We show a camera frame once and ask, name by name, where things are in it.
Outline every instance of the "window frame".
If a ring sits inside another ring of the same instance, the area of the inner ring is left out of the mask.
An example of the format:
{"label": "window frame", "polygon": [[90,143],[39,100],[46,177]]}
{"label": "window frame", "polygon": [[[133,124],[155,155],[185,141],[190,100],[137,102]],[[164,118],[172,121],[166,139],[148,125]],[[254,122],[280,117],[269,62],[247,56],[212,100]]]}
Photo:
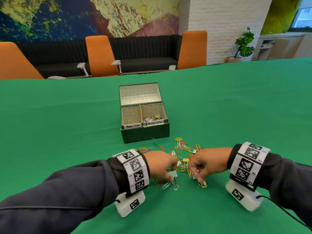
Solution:
{"label": "window frame", "polygon": [[297,19],[298,19],[298,17],[299,17],[299,14],[298,14],[299,11],[300,11],[300,10],[304,10],[304,9],[311,9],[311,7],[301,8],[301,9],[299,9],[299,10],[296,12],[296,15],[295,15],[293,21],[291,22],[291,26],[290,26],[290,28],[289,28],[289,30],[288,30],[289,32],[312,33],[312,27],[310,27],[310,28],[307,28],[307,27],[305,27],[305,28],[294,28],[294,27],[292,27],[293,24],[294,24],[294,22],[296,22]]}

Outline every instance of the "black sofa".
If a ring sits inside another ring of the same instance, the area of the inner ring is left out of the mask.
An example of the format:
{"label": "black sofa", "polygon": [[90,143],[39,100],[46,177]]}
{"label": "black sofa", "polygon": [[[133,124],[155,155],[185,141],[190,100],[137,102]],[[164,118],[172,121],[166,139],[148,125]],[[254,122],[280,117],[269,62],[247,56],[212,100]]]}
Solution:
{"label": "black sofa", "polygon": [[[115,60],[121,60],[123,73],[161,71],[168,70],[170,65],[177,66],[182,36],[110,38],[109,41]],[[44,78],[85,75],[77,68],[81,62],[86,63],[85,68],[91,74],[85,39],[22,42],[17,45]]]}

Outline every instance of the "orange chair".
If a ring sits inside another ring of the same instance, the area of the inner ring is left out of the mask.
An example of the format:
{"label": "orange chair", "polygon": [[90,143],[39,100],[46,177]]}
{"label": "orange chair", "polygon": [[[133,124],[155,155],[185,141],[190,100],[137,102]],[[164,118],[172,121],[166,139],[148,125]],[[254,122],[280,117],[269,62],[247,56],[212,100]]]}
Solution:
{"label": "orange chair", "polygon": [[207,64],[207,31],[183,33],[177,69],[188,69]]}
{"label": "orange chair", "polygon": [[110,41],[105,35],[85,38],[92,77],[117,76],[121,74],[120,60],[113,55]]}
{"label": "orange chair", "polygon": [[[44,79],[15,43],[0,42],[1,79]],[[49,79],[65,79],[51,76]]]}

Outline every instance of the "box lid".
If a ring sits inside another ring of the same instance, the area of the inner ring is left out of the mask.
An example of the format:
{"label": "box lid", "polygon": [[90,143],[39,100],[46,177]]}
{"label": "box lid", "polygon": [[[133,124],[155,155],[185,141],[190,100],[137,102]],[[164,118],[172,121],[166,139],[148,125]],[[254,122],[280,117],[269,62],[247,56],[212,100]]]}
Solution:
{"label": "box lid", "polygon": [[162,102],[158,83],[119,86],[120,106]]}

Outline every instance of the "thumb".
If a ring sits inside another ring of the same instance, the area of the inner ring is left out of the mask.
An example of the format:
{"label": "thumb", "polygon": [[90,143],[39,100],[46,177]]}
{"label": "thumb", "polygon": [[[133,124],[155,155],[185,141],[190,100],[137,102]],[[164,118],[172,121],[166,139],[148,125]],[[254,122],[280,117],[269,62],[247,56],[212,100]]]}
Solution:
{"label": "thumb", "polygon": [[198,175],[198,179],[197,179],[198,182],[203,183],[209,175],[210,175],[210,172],[209,172],[208,166],[205,166],[205,168],[202,169]]}
{"label": "thumb", "polygon": [[169,182],[173,182],[174,181],[174,177],[169,174],[169,173],[166,173],[166,175],[163,177],[166,181],[169,181]]}

